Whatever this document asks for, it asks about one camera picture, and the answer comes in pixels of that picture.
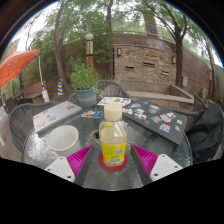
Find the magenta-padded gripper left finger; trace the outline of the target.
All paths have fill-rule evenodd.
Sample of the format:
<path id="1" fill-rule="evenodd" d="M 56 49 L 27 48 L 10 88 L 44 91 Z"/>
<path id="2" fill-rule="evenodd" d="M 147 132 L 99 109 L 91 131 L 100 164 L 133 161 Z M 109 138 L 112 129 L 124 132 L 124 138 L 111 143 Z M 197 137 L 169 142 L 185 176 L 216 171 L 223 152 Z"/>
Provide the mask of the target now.
<path id="1" fill-rule="evenodd" d="M 93 156 L 94 146 L 90 145 L 69 157 L 58 157 L 46 168 L 46 171 L 82 186 Z"/>

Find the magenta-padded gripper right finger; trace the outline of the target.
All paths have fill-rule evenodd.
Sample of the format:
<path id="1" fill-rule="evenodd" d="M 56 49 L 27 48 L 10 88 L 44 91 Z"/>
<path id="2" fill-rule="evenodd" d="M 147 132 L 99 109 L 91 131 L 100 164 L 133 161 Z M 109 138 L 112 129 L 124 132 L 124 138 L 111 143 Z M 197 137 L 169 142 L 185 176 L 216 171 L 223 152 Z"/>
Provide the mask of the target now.
<path id="1" fill-rule="evenodd" d="M 156 155 L 140 146 L 131 145 L 131 155 L 135 161 L 143 185 L 147 185 L 182 169 L 168 155 Z"/>

